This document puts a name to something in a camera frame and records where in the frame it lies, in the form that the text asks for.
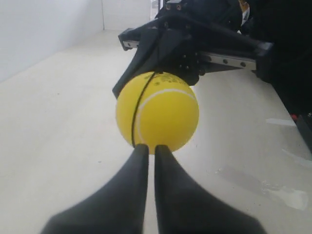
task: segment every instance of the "white backdrop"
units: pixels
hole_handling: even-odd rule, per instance
[[[150,20],[151,0],[103,0],[105,30],[125,30]]]
[[[101,0],[0,0],[0,81],[101,30]]]

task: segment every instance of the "white floor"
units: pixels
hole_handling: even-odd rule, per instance
[[[135,51],[124,52],[117,35],[96,35],[0,83],[1,234],[39,233],[128,158],[111,89]],[[194,90],[200,122],[175,153],[181,165],[269,234],[311,233],[312,156],[274,89],[240,70],[207,74]],[[148,234],[157,233],[153,166],[151,156]]]

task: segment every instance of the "tennis ball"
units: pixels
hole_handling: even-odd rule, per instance
[[[116,105],[117,125],[131,145],[146,144],[150,154],[157,145],[167,145],[173,152],[196,130],[198,103],[192,89],[179,77],[153,74],[141,74],[122,89]]]

